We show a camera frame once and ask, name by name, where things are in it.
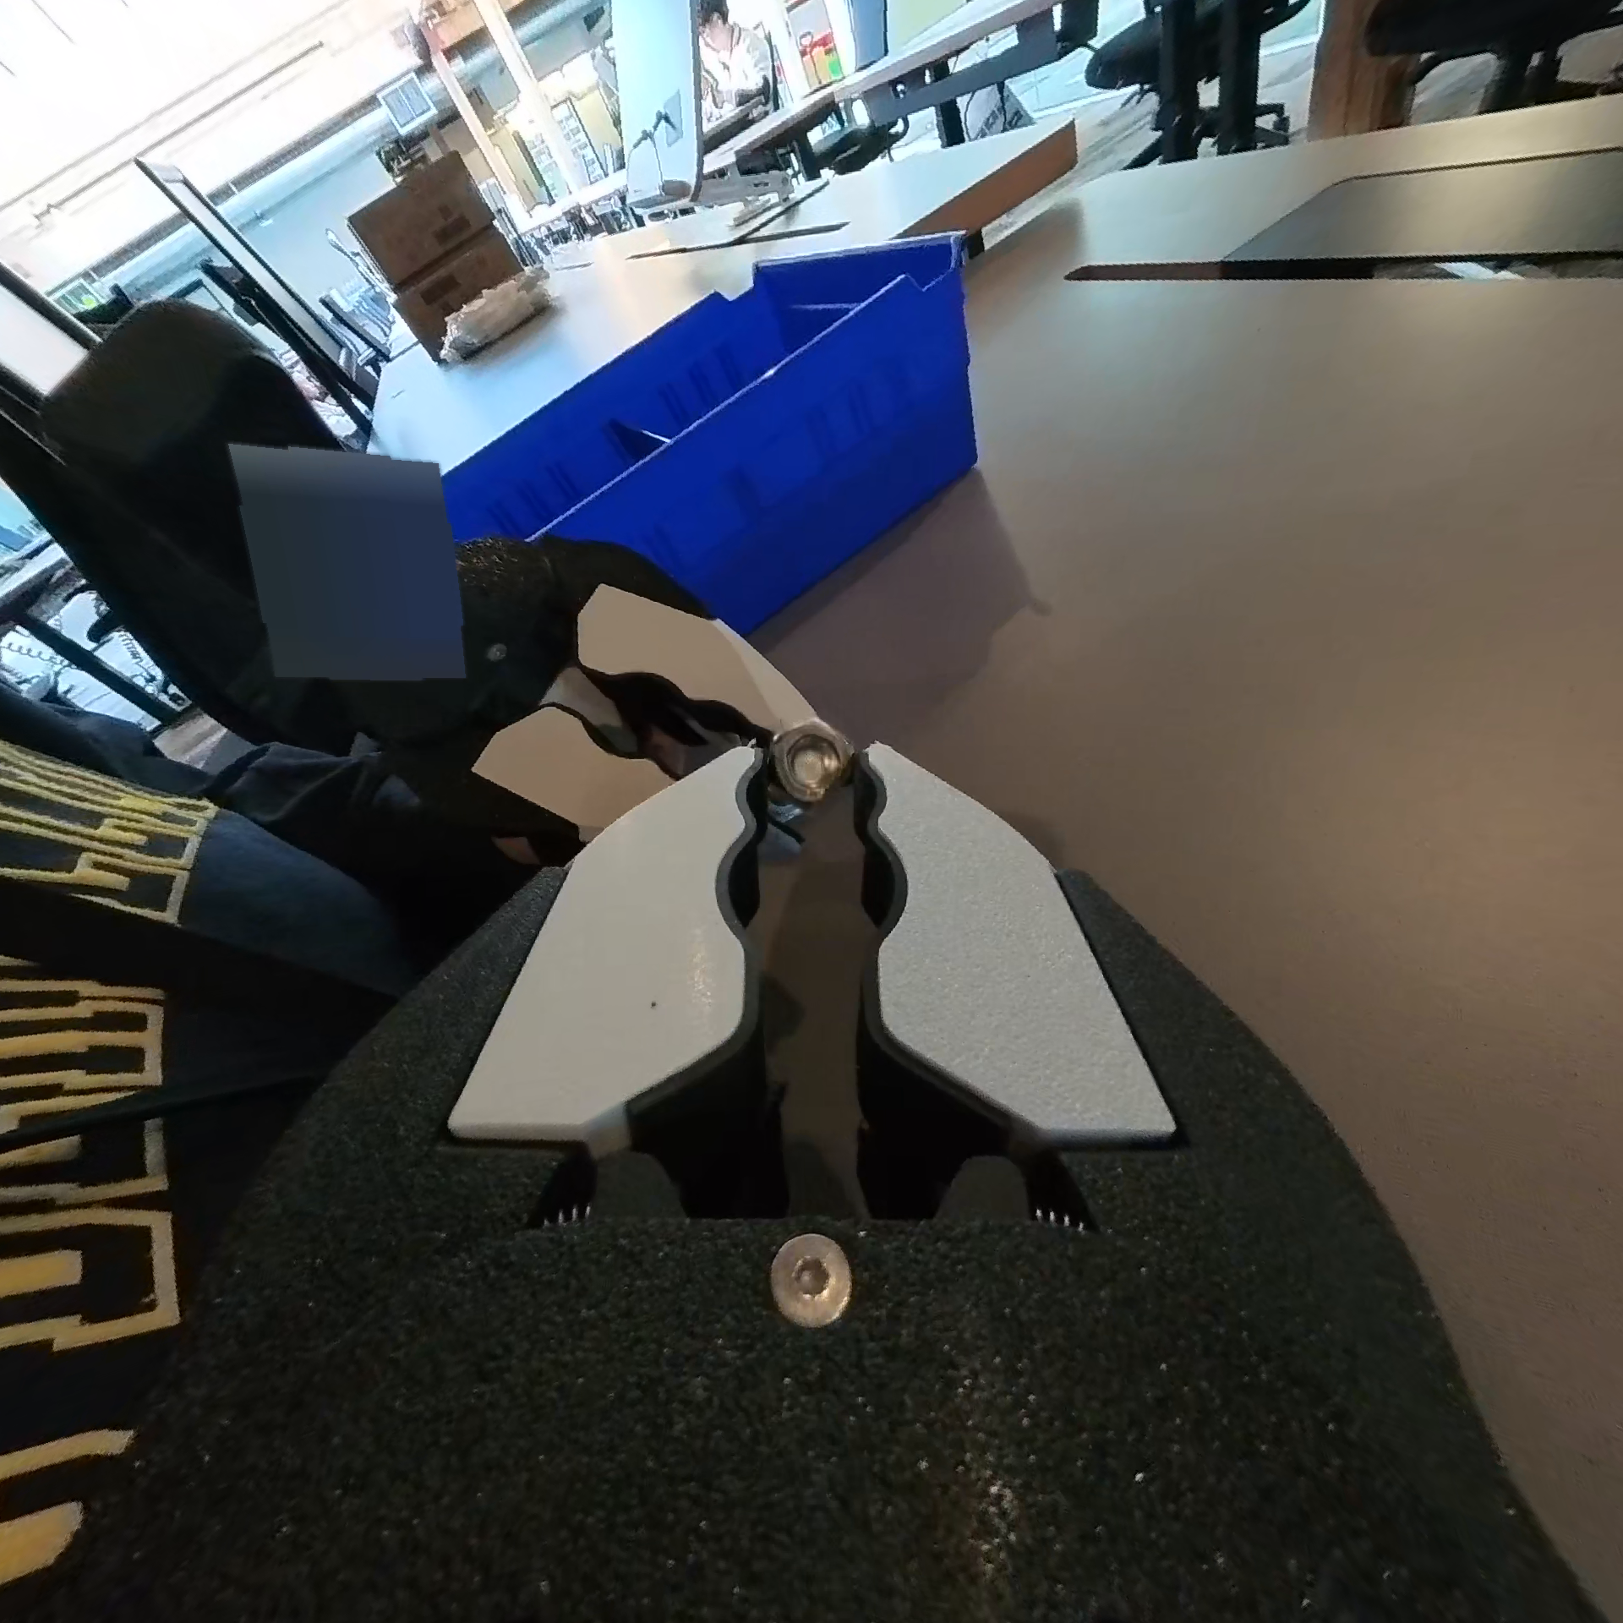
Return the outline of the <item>wood-edged white desk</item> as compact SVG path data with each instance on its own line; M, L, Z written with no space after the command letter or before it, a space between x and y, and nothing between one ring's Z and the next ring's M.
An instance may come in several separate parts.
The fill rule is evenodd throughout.
M494 347L457 365L424 349L391 361L372 450L451 471L706 297L747 291L756 264L901 237L969 237L1066 179L1079 154L1077 119L1060 113L838 175L747 227L704 210L581 243L552 272L554 305Z

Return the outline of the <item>black edged monitor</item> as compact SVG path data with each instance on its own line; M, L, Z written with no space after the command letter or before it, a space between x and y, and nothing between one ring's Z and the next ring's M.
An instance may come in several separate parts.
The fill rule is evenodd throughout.
M349 392L366 405L376 401L378 361L356 351L341 328L273 268L200 185L181 168L144 156L136 158L136 169L231 262L237 272L235 301L254 309L326 388Z

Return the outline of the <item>black mesh office chair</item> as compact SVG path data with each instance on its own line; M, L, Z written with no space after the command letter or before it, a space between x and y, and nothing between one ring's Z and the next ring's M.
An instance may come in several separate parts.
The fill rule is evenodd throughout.
M1149 1L1143 19L1098 46L1093 88L1137 88L1156 98L1154 135L1129 169L1176 164L1212 142L1220 154L1282 148L1284 104L1261 98L1263 42L1307 3Z

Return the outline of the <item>white standing desk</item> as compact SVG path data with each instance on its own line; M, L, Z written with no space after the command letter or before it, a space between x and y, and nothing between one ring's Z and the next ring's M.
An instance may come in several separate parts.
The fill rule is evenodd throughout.
M841 81L838 104L876 125L936 113L942 146L963 146L969 98L1056 63L1067 52L1062 19L1060 1L963 3Z

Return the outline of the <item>person's left forearm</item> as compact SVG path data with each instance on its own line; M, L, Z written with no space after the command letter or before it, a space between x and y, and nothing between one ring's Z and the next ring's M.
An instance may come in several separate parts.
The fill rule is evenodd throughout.
M399 996L540 873L526 838L461 823L380 757L254 745L219 770L155 755L212 811L183 921Z

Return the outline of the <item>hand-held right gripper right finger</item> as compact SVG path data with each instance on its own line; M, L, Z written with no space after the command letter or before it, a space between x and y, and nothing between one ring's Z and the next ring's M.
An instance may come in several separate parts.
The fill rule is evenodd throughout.
M892 882L880 1039L1015 1143L1172 1141L1172 1107L1054 863L894 745L861 763L867 840Z

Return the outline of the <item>person's dark printed shirt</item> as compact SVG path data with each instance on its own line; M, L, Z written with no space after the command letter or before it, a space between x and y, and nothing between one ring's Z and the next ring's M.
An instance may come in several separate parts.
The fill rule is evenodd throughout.
M43 1613L277 1139L412 989L184 925L213 811L155 755L5 683L5 1619Z

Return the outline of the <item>crumpled clear plastic bag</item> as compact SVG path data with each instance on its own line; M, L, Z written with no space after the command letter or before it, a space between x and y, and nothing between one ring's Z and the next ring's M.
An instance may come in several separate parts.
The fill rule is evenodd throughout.
M440 361L457 365L494 347L555 305L554 280L544 266L521 270L449 314Z

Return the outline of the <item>large cardboard box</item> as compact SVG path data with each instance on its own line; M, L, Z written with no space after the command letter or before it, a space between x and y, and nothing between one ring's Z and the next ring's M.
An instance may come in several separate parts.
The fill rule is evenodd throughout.
M476 173L457 150L409 168L385 195L349 216L351 231L391 289L496 227Z

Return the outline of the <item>flat cardboard box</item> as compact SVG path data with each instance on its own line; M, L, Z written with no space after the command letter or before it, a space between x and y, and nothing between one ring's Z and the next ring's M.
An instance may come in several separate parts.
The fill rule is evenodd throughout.
M440 359L453 316L525 270L513 243L490 227L393 289L399 320Z

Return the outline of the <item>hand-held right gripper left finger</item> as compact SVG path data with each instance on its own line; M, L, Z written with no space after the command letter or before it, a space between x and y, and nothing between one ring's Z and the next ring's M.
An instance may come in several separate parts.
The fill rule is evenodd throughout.
M743 743L606 826L569 865L451 1108L463 1143L631 1149L652 1112L739 1051L756 969L727 888L760 832Z

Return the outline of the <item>blue plastic divided bin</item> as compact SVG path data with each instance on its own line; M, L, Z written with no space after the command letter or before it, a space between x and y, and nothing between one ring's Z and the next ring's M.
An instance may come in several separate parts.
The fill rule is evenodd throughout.
M979 459L961 233L768 260L441 477L453 533L606 540L741 633Z

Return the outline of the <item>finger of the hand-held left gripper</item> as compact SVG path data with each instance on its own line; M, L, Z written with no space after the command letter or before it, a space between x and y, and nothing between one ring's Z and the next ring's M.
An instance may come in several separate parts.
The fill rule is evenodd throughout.
M586 838L679 780L712 730L671 705L563 699L503 726L474 770Z
M820 714L724 620L602 585L577 620L575 718L611 757L708 761Z

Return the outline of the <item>silver monitor on stand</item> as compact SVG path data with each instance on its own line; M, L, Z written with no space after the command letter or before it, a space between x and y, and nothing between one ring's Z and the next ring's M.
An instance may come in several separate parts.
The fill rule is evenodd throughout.
M803 229L799 212L828 191L828 177L741 169L737 158L708 168L698 3L613 1L611 13L629 210L644 225L669 227L677 251Z

